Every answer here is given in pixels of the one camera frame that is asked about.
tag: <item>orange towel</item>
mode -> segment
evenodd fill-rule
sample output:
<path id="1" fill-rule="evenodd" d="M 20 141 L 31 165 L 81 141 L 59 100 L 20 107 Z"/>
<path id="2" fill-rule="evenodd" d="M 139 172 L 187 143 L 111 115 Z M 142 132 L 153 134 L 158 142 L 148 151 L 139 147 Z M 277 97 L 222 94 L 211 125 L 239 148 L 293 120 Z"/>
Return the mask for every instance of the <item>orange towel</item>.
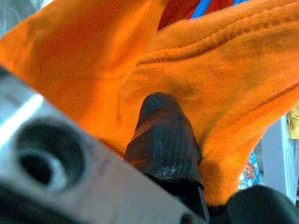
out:
<path id="1" fill-rule="evenodd" d="M 163 0 L 56 0 L 0 40 L 0 63 L 122 155 L 143 99 L 189 118 L 209 205 L 235 193 L 266 128 L 299 101 L 299 1 L 253 0 L 156 33 Z"/>

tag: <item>blue cord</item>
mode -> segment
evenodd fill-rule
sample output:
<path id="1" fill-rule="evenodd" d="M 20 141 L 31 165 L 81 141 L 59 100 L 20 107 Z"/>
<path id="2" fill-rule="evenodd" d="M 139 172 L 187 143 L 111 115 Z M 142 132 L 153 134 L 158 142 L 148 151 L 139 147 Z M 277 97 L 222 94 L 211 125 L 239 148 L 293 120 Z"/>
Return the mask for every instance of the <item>blue cord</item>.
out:
<path id="1" fill-rule="evenodd" d="M 242 2 L 246 2 L 246 1 L 248 1 L 248 0 L 235 0 L 234 6 L 238 5 L 238 4 L 242 3 Z"/>
<path id="2" fill-rule="evenodd" d="M 198 4 L 196 10 L 194 11 L 191 19 L 196 19 L 201 16 L 203 16 L 209 7 L 212 0 L 200 0 L 200 3 Z"/>

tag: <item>red fabric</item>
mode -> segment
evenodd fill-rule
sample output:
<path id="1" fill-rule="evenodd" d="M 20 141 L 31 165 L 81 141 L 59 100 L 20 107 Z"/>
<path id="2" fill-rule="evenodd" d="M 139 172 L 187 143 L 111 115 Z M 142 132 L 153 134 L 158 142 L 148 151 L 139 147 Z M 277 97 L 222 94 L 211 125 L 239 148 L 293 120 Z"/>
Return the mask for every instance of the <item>red fabric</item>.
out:
<path id="1" fill-rule="evenodd" d="M 163 12 L 158 30 L 179 20 L 190 19 L 200 0 L 169 0 Z M 212 0 L 205 14 L 232 6 L 233 0 Z"/>

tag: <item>yellow object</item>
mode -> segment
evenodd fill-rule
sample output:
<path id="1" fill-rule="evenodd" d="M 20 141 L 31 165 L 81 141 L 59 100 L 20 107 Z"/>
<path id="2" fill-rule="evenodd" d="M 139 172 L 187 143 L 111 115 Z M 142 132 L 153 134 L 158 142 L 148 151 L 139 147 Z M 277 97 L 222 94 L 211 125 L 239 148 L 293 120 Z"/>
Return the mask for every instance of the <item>yellow object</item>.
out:
<path id="1" fill-rule="evenodd" d="M 206 201 L 224 204 L 299 101 L 299 1 L 253 0 L 157 33 L 166 2 L 55 0 L 0 40 L 0 64 L 119 155 L 144 98 L 173 95 L 202 150 Z"/>
<path id="2" fill-rule="evenodd" d="M 287 118 L 291 138 L 299 139 L 299 104 L 288 112 Z"/>

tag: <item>gray metal part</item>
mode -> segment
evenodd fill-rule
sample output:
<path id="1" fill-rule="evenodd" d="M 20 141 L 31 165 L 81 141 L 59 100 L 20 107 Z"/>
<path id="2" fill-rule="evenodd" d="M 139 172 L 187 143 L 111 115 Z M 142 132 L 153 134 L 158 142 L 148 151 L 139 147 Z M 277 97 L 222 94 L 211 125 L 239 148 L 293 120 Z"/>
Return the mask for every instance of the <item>gray metal part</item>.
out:
<path id="1" fill-rule="evenodd" d="M 0 71 L 0 133 L 26 102 L 41 97 L 11 75 Z M 46 100 L 6 139 L 0 136 L 0 184 L 87 223 L 179 224 L 183 204 L 90 137 Z M 81 137 L 85 169 L 76 184 L 56 189 L 31 178 L 18 161 L 16 142 L 23 127 L 37 120 L 68 126 Z M 198 219 L 196 223 L 205 223 Z"/>

